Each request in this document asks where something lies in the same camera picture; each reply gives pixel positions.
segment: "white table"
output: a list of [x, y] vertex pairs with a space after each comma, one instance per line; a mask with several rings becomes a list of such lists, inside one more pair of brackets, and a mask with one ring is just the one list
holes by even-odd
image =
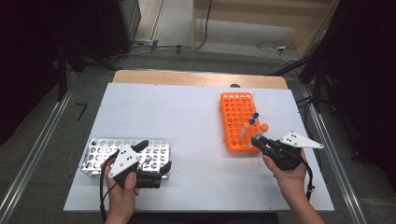
[[[141, 189], [136, 201], [138, 211], [289, 209], [261, 154], [235, 156], [227, 152], [219, 112], [219, 95], [225, 91], [255, 93], [259, 119], [270, 126], [267, 137], [277, 139], [291, 130], [306, 136], [288, 90], [108, 85], [90, 137], [161, 138], [172, 144], [170, 179], [163, 180], [160, 189]], [[317, 210], [331, 211], [334, 208], [315, 155], [312, 149], [306, 149], [305, 154], [316, 186], [311, 203]], [[64, 210], [98, 211], [98, 186], [98, 178], [87, 177], [77, 169]]]

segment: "wrist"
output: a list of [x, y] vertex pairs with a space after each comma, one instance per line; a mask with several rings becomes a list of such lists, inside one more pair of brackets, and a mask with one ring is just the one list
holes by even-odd
[[309, 203], [303, 191], [282, 193], [282, 196], [290, 207], [299, 203]]
[[109, 213], [107, 215], [106, 224], [122, 224], [128, 223], [130, 217], [123, 216], [121, 214]]

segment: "metal rail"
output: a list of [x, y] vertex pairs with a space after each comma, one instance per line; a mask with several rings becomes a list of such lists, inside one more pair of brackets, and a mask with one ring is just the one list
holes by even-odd
[[23, 191], [35, 170], [35, 167], [37, 166], [44, 150], [46, 149], [47, 143], [50, 140], [53, 131], [55, 130], [56, 125], [58, 124], [58, 121], [67, 106], [77, 81], [78, 75], [72, 72], [68, 80], [70, 87], [69, 90], [66, 92], [62, 101], [58, 102], [53, 108], [49, 119], [35, 141], [35, 144], [33, 145], [28, 157], [23, 163], [15, 179], [8, 187], [6, 195], [0, 205], [0, 223], [8, 223], [8, 220], [11, 217], [18, 200], [22, 196]]
[[[304, 97], [312, 95], [311, 91], [306, 86], [302, 86], [302, 88]], [[325, 146], [324, 149], [326, 155], [329, 158], [330, 165], [332, 166], [333, 173], [343, 194], [346, 207], [349, 210], [349, 214], [353, 220], [353, 223], [368, 223], [363, 210], [361, 209], [361, 204], [355, 194], [355, 190], [353, 189], [352, 184], [347, 177], [347, 172], [337, 155], [337, 151], [334, 148], [332, 139], [330, 138], [329, 132], [327, 131], [327, 128], [324, 124], [322, 115], [317, 113], [315, 108], [312, 106], [310, 108], [310, 113], [318, 130], [318, 134], [323, 141], [323, 145]]]

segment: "wooden table edge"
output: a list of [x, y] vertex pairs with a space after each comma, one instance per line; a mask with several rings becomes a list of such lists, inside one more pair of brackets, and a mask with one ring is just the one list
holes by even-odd
[[232, 84], [238, 84], [241, 88], [288, 90], [283, 77], [210, 72], [120, 70], [114, 75], [113, 82], [213, 87], [230, 87]]

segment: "forearm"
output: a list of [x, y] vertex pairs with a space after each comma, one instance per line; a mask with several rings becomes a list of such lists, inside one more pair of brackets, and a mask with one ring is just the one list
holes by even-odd
[[325, 223], [320, 214], [312, 207], [311, 203], [306, 199], [306, 196], [298, 195], [292, 197], [285, 197], [291, 211], [296, 216], [298, 223]]
[[111, 214], [109, 213], [106, 219], [106, 224], [123, 224], [128, 223], [129, 218], [126, 216], [118, 215], [118, 214]]

